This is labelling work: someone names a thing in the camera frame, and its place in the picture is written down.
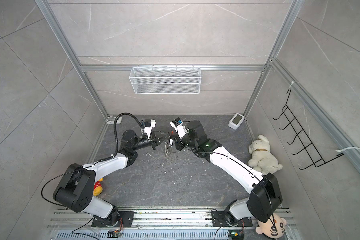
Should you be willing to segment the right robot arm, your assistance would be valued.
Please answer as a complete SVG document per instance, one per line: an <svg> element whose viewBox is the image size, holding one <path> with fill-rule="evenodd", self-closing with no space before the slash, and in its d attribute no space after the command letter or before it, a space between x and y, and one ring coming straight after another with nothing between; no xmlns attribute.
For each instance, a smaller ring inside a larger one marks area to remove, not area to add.
<svg viewBox="0 0 360 240"><path fill-rule="evenodd" d="M283 201L277 178L249 167L222 146L210 139L200 121L184 123L180 118L170 122L176 131L177 150L187 149L198 158L214 164L234 178L250 195L231 202L224 210L228 224L234 225L244 218L254 217L262 223L275 218L274 212Z"/></svg>

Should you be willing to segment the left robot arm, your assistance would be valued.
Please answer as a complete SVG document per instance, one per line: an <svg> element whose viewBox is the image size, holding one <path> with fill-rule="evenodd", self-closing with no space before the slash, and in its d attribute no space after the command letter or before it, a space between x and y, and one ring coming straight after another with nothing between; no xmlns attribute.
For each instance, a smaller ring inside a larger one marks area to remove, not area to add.
<svg viewBox="0 0 360 240"><path fill-rule="evenodd" d="M123 133L119 145L117 121L122 116L130 116L138 123L141 128L141 136L139 137L133 130L127 130ZM113 172L131 166L138 157L137 150L146 147L155 149L159 146L165 136L159 133L157 137L157 131L153 131L155 127L155 120L139 121L130 113L118 115L114 122L115 152L110 157L94 163L70 165L64 174L55 177L55 179L60 178L61 180L53 193L53 201L47 200L47 202L66 207L76 213L84 212L103 219L115 214L116 206L93 194L95 183Z"/></svg>

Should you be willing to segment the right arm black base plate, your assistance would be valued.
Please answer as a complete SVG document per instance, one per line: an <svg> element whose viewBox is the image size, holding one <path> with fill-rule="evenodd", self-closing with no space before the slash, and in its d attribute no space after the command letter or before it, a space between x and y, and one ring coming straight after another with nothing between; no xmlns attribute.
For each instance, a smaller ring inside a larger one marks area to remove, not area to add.
<svg viewBox="0 0 360 240"><path fill-rule="evenodd" d="M212 209L210 211L210 214L212 217L212 222L214 227L229 227L229 226L252 227L253 226L251 217L237 220L229 213L226 213L224 211L217 211L215 209Z"/></svg>

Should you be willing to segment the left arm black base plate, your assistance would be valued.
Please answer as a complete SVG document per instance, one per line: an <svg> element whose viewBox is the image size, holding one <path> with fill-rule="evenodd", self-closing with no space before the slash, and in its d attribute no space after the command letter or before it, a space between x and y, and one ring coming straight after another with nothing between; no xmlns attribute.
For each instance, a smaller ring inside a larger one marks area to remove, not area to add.
<svg viewBox="0 0 360 240"><path fill-rule="evenodd" d="M130 228L132 226L134 215L135 212L126 211L111 213L106 219L95 216L91 226L99 228L120 228L121 225L123 225L123 228Z"/></svg>

